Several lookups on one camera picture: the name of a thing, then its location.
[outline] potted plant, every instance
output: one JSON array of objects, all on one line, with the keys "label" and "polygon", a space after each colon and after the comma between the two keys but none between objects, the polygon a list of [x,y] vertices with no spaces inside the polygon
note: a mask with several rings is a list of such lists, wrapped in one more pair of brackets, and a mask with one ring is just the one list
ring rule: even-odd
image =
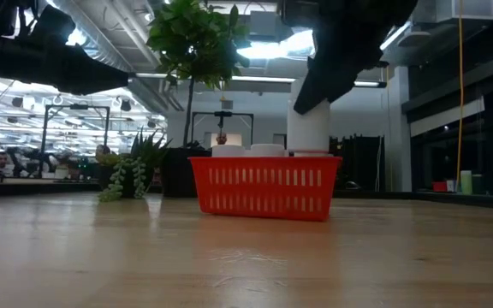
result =
[{"label": "potted plant", "polygon": [[191,125],[193,87],[196,82],[210,89],[222,89],[241,71],[248,68],[248,58],[237,50],[250,46],[248,28],[239,25],[239,10],[234,5],[229,15],[215,12],[218,7],[207,1],[173,0],[154,9],[147,45],[160,55],[159,73],[177,86],[177,80],[188,80],[186,123],[182,148],[170,149],[161,166],[163,193],[170,197],[195,197],[195,181],[188,158],[209,156],[207,151],[188,147]]},{"label": "potted plant", "polygon": [[151,185],[154,170],[160,166],[169,144],[167,142],[163,145],[163,137],[153,143],[157,132],[144,139],[140,131],[134,139],[130,154],[101,154],[97,157],[102,166],[99,181],[104,189],[98,195],[100,201],[144,197]]}]

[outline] black frame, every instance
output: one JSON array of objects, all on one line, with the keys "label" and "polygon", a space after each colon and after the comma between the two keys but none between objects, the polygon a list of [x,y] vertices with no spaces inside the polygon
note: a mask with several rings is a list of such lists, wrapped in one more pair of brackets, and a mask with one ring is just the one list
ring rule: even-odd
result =
[{"label": "black frame", "polygon": [[[49,123],[49,120],[52,119],[53,116],[56,116],[58,112],[60,112],[64,108],[70,108],[73,109],[75,105],[70,104],[70,105],[55,105],[55,104],[48,104],[45,106],[45,119],[43,121],[43,138],[41,139],[41,152],[40,155],[45,154],[45,144],[46,144],[46,139],[47,139],[47,124]],[[96,109],[96,110],[106,110],[106,124],[104,128],[104,146],[107,145],[108,143],[108,129],[110,128],[110,107],[107,106],[80,106],[81,110],[88,110],[88,109]],[[58,111],[54,114],[49,116],[49,110],[51,108],[58,108]],[[39,173],[38,173],[39,178],[43,176],[43,161],[39,160]]]},{"label": "black frame", "polygon": [[[207,115],[207,116],[219,116],[217,112],[192,112],[192,136],[191,142],[193,142],[193,133],[195,133],[195,116],[196,115]],[[233,113],[230,112],[231,116],[249,116],[251,125],[250,125],[250,144],[254,144],[254,114],[244,114],[244,113]]]}]

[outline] red plastic basket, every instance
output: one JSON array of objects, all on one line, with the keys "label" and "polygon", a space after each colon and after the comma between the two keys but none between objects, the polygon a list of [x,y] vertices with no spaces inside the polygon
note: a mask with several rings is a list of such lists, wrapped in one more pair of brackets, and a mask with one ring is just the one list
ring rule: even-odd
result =
[{"label": "red plastic basket", "polygon": [[204,213],[324,221],[341,157],[192,157]]}]

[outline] wooden table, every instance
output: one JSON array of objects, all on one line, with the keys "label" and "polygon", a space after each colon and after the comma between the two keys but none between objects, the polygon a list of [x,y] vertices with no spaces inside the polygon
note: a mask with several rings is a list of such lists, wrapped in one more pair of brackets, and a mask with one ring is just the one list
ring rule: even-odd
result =
[{"label": "wooden table", "polygon": [[0,198],[0,307],[493,308],[493,210],[334,202],[321,223]]}]

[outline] white cup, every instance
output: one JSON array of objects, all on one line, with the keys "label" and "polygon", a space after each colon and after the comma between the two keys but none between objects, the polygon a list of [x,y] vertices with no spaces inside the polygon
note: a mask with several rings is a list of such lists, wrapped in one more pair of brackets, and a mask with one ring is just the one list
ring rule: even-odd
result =
[{"label": "white cup", "polygon": [[244,157],[245,148],[240,145],[214,145],[212,157]]},{"label": "white cup", "polygon": [[282,145],[252,145],[251,157],[284,157],[285,150]]}]

